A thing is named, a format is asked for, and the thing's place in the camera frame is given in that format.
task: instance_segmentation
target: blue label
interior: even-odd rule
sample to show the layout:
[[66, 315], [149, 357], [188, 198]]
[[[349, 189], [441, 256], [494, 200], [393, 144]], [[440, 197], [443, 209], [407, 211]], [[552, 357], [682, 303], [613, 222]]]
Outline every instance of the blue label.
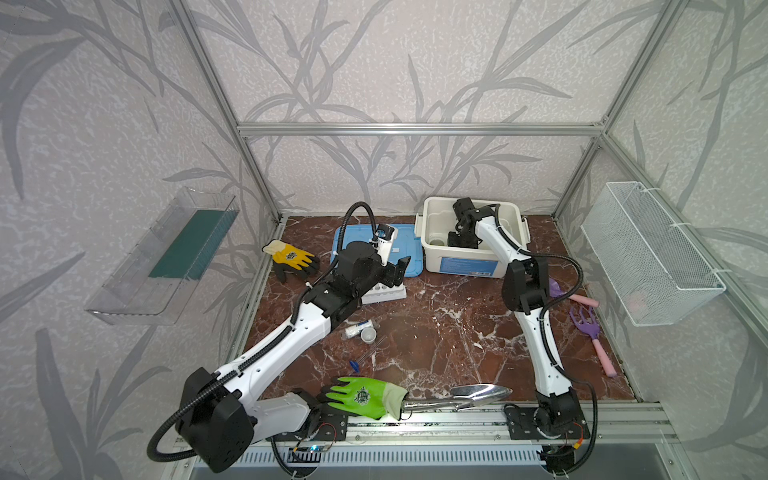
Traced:
[[456, 273], [458, 275], [491, 276], [496, 270], [497, 261], [470, 260], [466, 258], [443, 257], [440, 262], [440, 273]]

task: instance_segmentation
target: purple garden fork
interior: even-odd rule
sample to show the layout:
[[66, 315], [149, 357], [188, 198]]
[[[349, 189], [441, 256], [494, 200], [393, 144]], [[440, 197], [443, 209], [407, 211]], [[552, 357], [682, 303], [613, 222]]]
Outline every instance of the purple garden fork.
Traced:
[[589, 307], [589, 310], [587, 310], [587, 314], [591, 320], [587, 321], [587, 318], [584, 317], [584, 310], [586, 309], [583, 306], [580, 306], [578, 309], [578, 315], [581, 317], [580, 321], [576, 320], [576, 316], [574, 315], [574, 308], [575, 307], [572, 306], [571, 311], [568, 312], [568, 315], [571, 316], [571, 321], [574, 323], [574, 325], [576, 325], [576, 328], [592, 338], [594, 351], [598, 354], [598, 358], [600, 359], [600, 363], [603, 365], [605, 375], [611, 378], [615, 377], [617, 373], [616, 369], [614, 368], [614, 364], [611, 363], [611, 359], [608, 358], [608, 354], [605, 352], [605, 350], [603, 350], [603, 346], [600, 344], [600, 340], [598, 340], [598, 335], [600, 335], [600, 324], [598, 323], [598, 318], [594, 314], [594, 309]]

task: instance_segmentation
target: transparent tray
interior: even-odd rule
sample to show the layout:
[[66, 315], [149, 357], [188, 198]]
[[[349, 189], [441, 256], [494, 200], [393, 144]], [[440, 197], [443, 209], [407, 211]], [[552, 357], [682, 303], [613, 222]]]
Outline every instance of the transparent tray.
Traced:
[[176, 323], [239, 211], [232, 194], [182, 187], [86, 311], [110, 324]]
[[639, 182], [605, 184], [581, 229], [636, 326], [677, 323], [725, 291], [680, 224]]

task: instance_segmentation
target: black mounting plate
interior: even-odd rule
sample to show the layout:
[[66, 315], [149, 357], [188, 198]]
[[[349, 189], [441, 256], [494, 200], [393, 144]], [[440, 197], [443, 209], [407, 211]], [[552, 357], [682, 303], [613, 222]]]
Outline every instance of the black mounting plate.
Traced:
[[[534, 417], [536, 410], [538, 410], [538, 407], [520, 407], [511, 403], [504, 406], [504, 417], [507, 419], [507, 428], [509, 429], [509, 438], [511, 440], [563, 440], [565, 435], [567, 435], [568, 439], [575, 441], [581, 437], [581, 429], [574, 423], [567, 424], [557, 432], [551, 432], [557, 436], [544, 436], [536, 424]], [[581, 411], [579, 411], [575, 421], [584, 428], [584, 439], [589, 439], [589, 427], [587, 427], [587, 422], [584, 420]]]
[[[341, 410], [334, 409], [328, 405], [323, 405], [320, 411], [320, 424], [321, 427], [313, 438], [315, 442], [333, 442], [334, 428], [336, 429], [336, 442], [346, 440], [346, 428], [349, 424], [349, 416], [346, 413], [342, 413]], [[277, 442], [299, 441], [295, 432], [279, 433], [274, 438]]]

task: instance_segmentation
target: glove logo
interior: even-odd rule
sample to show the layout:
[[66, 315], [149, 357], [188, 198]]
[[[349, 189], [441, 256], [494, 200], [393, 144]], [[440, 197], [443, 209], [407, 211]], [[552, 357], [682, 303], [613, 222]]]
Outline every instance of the glove logo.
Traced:
[[360, 405], [366, 405], [370, 399], [371, 394], [368, 392], [366, 387], [362, 387], [355, 394], [355, 402], [359, 403]]

